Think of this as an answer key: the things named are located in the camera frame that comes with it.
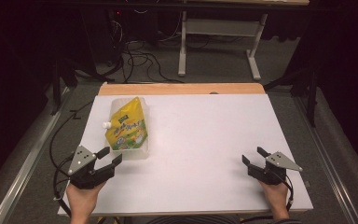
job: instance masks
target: white tabletop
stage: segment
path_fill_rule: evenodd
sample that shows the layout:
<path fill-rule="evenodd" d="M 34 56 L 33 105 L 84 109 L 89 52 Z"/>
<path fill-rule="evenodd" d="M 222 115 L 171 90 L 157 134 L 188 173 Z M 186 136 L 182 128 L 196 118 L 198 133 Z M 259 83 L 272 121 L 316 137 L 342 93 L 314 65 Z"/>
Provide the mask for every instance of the white tabletop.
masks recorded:
<path fill-rule="evenodd" d="M 102 123 L 111 103 L 132 96 L 97 96 L 81 145 L 105 144 Z M 149 157 L 123 161 L 99 195 L 94 215 L 144 216 L 266 211 L 257 181 L 241 162 L 264 166 L 257 147 L 293 159 L 266 94 L 144 95 L 149 106 Z M 96 168 L 113 159 L 108 155 Z M 292 210 L 312 204 L 299 172 L 287 171 L 295 188 Z"/>

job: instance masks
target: table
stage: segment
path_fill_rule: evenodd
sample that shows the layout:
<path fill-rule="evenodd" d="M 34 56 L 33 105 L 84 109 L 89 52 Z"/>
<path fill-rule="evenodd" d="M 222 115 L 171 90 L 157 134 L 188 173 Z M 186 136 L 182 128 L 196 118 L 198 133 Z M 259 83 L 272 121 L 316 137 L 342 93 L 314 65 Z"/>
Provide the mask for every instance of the table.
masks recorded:
<path fill-rule="evenodd" d="M 291 6 L 306 6 L 309 0 L 199 0 L 199 2 L 217 2 L 217 3 L 238 3 L 238 4 L 262 4 L 262 5 L 291 5 Z M 184 77 L 186 75 L 186 35 L 187 34 L 201 34 L 201 35 L 233 35 L 233 36 L 252 36 L 254 44 L 251 49 L 246 50 L 246 58 L 251 67 L 252 76 L 254 80 L 261 79 L 258 71 L 257 63 L 255 61 L 255 52 L 263 34 L 266 25 L 268 14 L 262 14 L 260 21 L 219 21 L 219 20 L 205 20 L 205 19 L 190 19 L 186 15 L 186 11 L 182 12 L 182 41 L 179 53 L 179 69 L 178 75 Z"/>
<path fill-rule="evenodd" d="M 99 195 L 95 216 L 238 214 L 269 209 L 241 155 L 255 165 L 263 147 L 293 159 L 263 87 L 256 83 L 102 85 L 81 145 L 104 146 L 102 122 L 112 100 L 145 98 L 150 118 L 149 157 L 123 161 Z M 113 157 L 97 161 L 105 166 Z M 298 172 L 292 210 L 312 209 Z"/>

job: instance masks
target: hand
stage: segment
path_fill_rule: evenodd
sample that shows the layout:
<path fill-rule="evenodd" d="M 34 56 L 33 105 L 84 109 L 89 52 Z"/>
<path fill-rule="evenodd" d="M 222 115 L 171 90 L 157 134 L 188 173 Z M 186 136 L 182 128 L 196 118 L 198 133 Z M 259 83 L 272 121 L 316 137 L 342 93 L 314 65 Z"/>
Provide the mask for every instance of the hand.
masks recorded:
<path fill-rule="evenodd" d="M 274 220 L 289 218 L 289 213 L 286 209 L 286 196 L 288 188 L 283 184 L 268 185 L 258 181 L 263 187 L 264 195 L 271 208 Z"/>
<path fill-rule="evenodd" d="M 90 215 L 97 205 L 98 193 L 106 182 L 94 189 L 78 189 L 75 185 L 69 184 L 66 194 L 71 207 L 71 224 L 85 224 L 89 222 Z"/>

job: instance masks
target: human hand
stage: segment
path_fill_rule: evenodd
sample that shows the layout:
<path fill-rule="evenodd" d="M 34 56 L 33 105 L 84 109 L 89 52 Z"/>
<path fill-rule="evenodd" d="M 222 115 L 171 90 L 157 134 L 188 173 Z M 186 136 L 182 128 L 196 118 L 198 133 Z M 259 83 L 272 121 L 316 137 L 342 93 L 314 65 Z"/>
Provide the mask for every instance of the human hand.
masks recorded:
<path fill-rule="evenodd" d="M 286 209 L 286 197 L 288 188 L 283 184 L 268 185 L 258 181 L 263 187 L 264 195 L 271 208 L 274 220 L 289 218 L 289 213 Z"/>
<path fill-rule="evenodd" d="M 90 215 L 97 205 L 98 193 L 106 182 L 93 189 L 78 189 L 75 185 L 69 184 L 66 194 L 71 207 L 71 224 L 88 223 Z"/>

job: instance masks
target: yellow snack bag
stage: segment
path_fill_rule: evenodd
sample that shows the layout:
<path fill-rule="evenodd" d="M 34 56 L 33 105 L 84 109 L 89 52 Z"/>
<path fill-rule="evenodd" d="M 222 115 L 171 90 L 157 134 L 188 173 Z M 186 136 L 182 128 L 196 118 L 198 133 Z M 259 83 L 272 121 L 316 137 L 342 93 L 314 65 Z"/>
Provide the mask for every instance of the yellow snack bag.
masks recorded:
<path fill-rule="evenodd" d="M 113 150 L 139 148 L 147 137 L 144 111 L 139 97 L 123 105 L 110 119 L 105 137 Z"/>

